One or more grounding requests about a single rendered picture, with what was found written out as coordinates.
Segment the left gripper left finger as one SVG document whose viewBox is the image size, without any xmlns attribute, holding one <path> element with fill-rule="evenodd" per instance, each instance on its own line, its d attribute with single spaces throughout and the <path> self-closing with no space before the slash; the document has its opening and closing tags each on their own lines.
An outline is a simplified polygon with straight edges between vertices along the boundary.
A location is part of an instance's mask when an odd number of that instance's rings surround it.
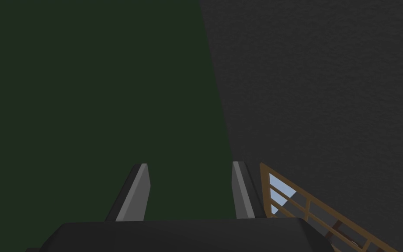
<svg viewBox="0 0 403 252">
<path fill-rule="evenodd" d="M 148 165 L 133 165 L 105 221 L 143 221 L 150 188 Z"/>
</svg>

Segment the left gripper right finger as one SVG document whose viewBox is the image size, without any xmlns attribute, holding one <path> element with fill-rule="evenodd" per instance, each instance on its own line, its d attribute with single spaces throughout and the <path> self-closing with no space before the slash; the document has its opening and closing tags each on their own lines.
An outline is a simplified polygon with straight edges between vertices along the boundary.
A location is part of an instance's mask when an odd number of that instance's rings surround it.
<svg viewBox="0 0 403 252">
<path fill-rule="evenodd" d="M 237 219 L 267 217 L 249 169 L 243 161 L 232 163 L 232 191 Z"/>
</svg>

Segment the brown framed window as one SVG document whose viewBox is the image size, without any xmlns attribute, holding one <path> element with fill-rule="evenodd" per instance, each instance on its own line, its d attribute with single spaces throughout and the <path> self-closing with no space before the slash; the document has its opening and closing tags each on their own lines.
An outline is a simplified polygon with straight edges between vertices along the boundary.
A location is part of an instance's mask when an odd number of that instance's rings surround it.
<svg viewBox="0 0 403 252">
<path fill-rule="evenodd" d="M 312 225 L 334 252 L 398 252 L 274 169 L 260 163 L 263 207 L 267 217 L 298 217 Z"/>
</svg>

